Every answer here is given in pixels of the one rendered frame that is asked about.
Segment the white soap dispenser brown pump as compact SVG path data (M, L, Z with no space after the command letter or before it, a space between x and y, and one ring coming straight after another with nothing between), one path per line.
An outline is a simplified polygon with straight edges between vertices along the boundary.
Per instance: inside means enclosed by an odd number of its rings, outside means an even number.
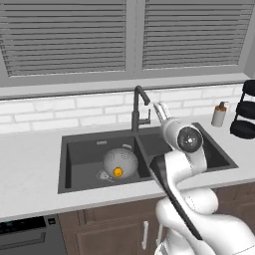
M227 108L225 107L225 102L221 102L218 106L215 107L214 113L212 116L211 124L214 127L221 128L224 122Z

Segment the black sink faucet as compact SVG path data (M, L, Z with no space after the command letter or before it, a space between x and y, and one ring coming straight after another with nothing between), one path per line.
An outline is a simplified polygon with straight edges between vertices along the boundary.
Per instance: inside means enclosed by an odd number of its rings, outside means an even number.
M139 117L139 110L138 110L138 97L143 99L144 104L147 106L150 103L150 99L146 92L143 90L141 86L136 86L134 88L134 95L133 95L133 110L131 113L131 131L138 132L138 128L141 125L149 125L150 124L150 117L146 119L141 119Z

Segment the dark grey dishwasher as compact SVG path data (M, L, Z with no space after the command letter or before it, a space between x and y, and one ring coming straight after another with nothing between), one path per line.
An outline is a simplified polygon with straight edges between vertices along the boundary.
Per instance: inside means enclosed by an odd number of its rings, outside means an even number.
M0 245L39 238L44 243L0 250L0 255L67 255L57 215L37 216L0 222Z

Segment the grey metal colander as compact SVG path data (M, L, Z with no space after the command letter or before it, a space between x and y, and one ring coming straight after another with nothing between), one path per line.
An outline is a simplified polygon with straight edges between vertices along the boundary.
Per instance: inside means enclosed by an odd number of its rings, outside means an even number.
M121 177L114 176L114 169L120 167L124 174ZM120 148L108 151L103 159L103 169L97 172L97 178L115 182L135 174L138 169L138 159L131 151L131 146L124 144Z

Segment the dark grey double sink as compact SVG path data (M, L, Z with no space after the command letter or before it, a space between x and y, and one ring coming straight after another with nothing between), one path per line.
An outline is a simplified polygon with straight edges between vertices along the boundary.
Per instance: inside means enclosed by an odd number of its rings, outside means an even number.
M138 159L138 168L133 176L125 179L98 179L103 169L105 154L124 144ZM171 151L163 140L159 127L141 128L138 135L129 129L74 134L62 137L59 193L102 188L152 180L148 167L159 154Z

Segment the brown wooden cupboard door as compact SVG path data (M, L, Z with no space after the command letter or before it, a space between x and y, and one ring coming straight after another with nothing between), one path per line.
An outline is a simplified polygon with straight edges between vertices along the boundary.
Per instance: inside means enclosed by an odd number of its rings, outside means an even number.
M243 220L255 234L255 182L217 187L218 213L229 214Z
M80 210L74 231L78 255L153 255L158 223L157 199ZM143 222L148 221L146 250L141 247Z

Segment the grey window blind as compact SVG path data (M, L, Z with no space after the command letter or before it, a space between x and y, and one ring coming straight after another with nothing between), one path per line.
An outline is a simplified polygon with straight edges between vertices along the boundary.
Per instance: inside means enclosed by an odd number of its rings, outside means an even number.
M232 67L255 0L145 0L142 67Z
M127 0L0 0L10 77L122 71Z

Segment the grey window frame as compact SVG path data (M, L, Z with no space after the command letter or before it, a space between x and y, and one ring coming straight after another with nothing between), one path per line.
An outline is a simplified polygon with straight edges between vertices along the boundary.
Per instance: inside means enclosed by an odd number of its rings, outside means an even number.
M130 91L137 85L152 90L237 83L255 78L255 9L238 65L145 70L142 67L144 7L145 0L127 0L126 68L124 70L10 77L0 50L0 99L121 92Z

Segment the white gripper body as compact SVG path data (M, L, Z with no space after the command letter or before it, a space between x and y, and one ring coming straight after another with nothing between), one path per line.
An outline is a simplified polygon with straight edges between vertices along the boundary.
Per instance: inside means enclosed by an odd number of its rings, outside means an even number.
M158 119L161 122L164 122L170 118L170 113L165 102L154 103L153 107L158 116Z

